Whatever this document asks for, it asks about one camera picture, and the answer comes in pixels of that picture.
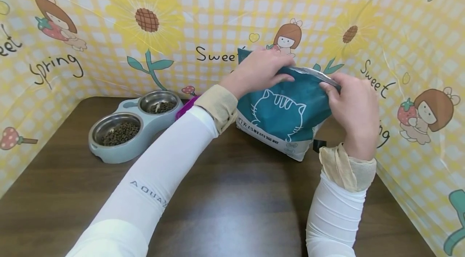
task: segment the brown table surface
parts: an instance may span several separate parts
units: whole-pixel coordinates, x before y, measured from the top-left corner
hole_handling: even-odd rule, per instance
[[[108,165],[88,149],[91,126],[122,100],[82,101],[0,200],[0,256],[64,256],[72,248],[134,163]],[[328,119],[317,138],[333,146],[343,137]],[[319,174],[317,153],[299,163],[231,126],[177,189],[148,256],[307,256],[306,220]],[[434,256],[378,177],[355,252]]]

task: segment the cat food bag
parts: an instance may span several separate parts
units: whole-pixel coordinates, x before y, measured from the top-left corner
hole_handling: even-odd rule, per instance
[[[250,53],[238,49],[239,64]],[[292,159],[302,161],[316,132],[331,115],[328,96],[318,84],[324,81],[338,90],[340,87],[310,68],[284,67],[279,73],[290,74],[295,81],[242,97],[236,126]]]

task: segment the purple object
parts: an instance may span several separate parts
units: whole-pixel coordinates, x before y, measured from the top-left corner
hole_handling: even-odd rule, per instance
[[[182,107],[177,113],[176,113],[176,120],[179,119],[183,114],[185,114],[192,106],[194,105],[195,101],[199,98],[200,96],[195,96],[191,98],[185,105]]]

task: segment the sunflower center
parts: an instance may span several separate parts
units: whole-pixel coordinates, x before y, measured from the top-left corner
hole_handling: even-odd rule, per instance
[[[356,25],[351,26],[346,33],[342,36],[343,43],[349,43],[354,39],[355,35],[357,34],[358,27]]]
[[[134,15],[137,24],[146,32],[158,31],[160,26],[158,18],[154,12],[145,8],[139,8]]]

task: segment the stainless steel bowl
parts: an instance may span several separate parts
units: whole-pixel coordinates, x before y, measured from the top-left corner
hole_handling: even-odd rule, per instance
[[[116,146],[103,146],[103,137],[108,134],[108,132],[113,131],[118,125],[122,123],[133,123],[139,127],[139,131],[137,134],[131,138],[129,141],[125,143],[116,145]],[[89,141],[91,144],[95,146],[100,146],[101,148],[114,148],[124,145],[132,140],[134,140],[142,131],[140,128],[142,125],[142,119],[137,114],[134,113],[114,113],[108,116],[103,117],[102,119],[98,120],[97,123],[92,126],[89,132]]]
[[[160,114],[152,114],[149,113],[148,111],[150,110],[150,107],[153,107],[154,105],[158,103],[173,103],[174,107],[165,112],[165,113],[160,113]],[[171,112],[172,110],[176,109],[180,103],[180,99],[177,95],[175,95],[172,92],[169,91],[154,91],[147,93],[146,95],[142,96],[139,101],[138,101],[138,107],[147,114],[150,115],[163,115],[166,113]]]

